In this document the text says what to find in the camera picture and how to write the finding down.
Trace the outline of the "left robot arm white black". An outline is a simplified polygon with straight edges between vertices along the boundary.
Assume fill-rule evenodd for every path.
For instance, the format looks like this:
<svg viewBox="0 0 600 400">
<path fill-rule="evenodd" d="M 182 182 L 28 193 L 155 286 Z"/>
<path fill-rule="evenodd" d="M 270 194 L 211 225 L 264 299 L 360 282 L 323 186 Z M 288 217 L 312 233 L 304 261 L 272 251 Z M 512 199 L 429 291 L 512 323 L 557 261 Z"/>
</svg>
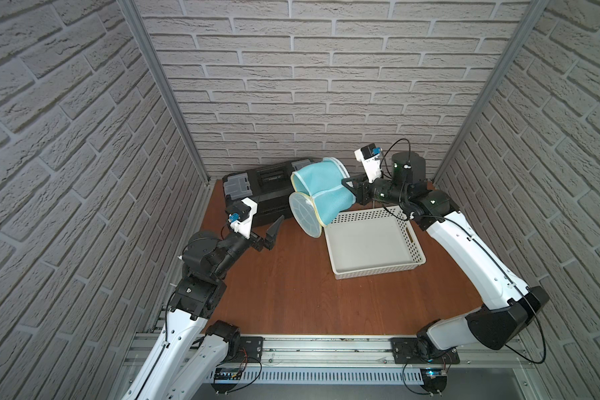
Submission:
<svg viewBox="0 0 600 400">
<path fill-rule="evenodd" d="M 209 231 L 191 236 L 163 328 L 124 398 L 190 399 L 226 357 L 238 353 L 239 328 L 208 321 L 226 291 L 227 272 L 250 248 L 272 249 L 283 220 L 278 218 L 263 237 L 252 231 L 226 238 Z"/>
</svg>

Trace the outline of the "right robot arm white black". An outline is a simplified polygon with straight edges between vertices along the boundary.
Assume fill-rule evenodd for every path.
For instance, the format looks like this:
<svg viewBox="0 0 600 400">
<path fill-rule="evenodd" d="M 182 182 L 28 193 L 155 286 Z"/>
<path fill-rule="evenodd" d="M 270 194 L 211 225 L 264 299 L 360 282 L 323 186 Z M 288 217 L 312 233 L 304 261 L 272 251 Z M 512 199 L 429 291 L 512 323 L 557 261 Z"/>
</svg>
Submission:
<svg viewBox="0 0 600 400">
<path fill-rule="evenodd" d="M 508 345 L 548 304 L 540 286 L 531 287 L 518 277 L 481 240 L 445 192 L 432 189 L 424 176 L 425 160 L 415 152 L 393 155 L 393 171 L 382 171 L 385 156 L 370 144 L 354 153 L 362 174 L 345 178 L 343 186 L 358 204 L 371 201 L 395 205 L 409 221 L 438 242 L 478 291 L 483 304 L 464 315 L 430 323 L 418 333 L 423 357 L 431 359 L 472 343 L 491 350 Z"/>
</svg>

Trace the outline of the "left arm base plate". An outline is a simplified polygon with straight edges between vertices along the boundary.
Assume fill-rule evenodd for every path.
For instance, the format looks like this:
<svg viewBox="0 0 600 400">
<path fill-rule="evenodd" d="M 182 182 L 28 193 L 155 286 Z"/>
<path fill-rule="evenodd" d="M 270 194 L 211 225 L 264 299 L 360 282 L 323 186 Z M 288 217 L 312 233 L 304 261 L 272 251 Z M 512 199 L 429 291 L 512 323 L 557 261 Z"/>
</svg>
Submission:
<svg viewBox="0 0 600 400">
<path fill-rule="evenodd" d="M 222 363 L 240 363 L 245 357 L 262 360 L 264 337 L 241 336 L 236 343 L 230 344 L 228 354 Z"/>
</svg>

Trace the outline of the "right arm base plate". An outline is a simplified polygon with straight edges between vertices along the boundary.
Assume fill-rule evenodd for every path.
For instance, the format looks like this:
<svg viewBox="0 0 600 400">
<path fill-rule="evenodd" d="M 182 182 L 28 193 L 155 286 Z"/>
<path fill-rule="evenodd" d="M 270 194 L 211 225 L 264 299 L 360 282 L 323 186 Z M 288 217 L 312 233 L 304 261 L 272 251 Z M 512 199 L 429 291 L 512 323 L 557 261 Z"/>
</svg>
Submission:
<svg viewBox="0 0 600 400">
<path fill-rule="evenodd" d="M 393 360 L 396 364 L 460 364 L 456 348 L 436 350 L 426 341 L 417 337 L 394 337 L 389 340 Z"/>
</svg>

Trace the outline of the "teal mesh laundry bag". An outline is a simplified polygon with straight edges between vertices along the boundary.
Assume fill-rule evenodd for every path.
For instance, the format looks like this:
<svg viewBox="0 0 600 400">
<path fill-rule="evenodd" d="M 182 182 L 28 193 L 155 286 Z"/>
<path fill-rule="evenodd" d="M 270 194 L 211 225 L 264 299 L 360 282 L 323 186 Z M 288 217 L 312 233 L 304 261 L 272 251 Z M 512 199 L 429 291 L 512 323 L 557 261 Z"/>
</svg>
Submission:
<svg viewBox="0 0 600 400">
<path fill-rule="evenodd" d="M 319 238 L 339 213 L 355 204 L 355 196 L 342 184 L 349 177 L 348 170 L 337 158 L 324 158 L 292 173 L 289 205 L 293 217 L 308 236 Z"/>
</svg>

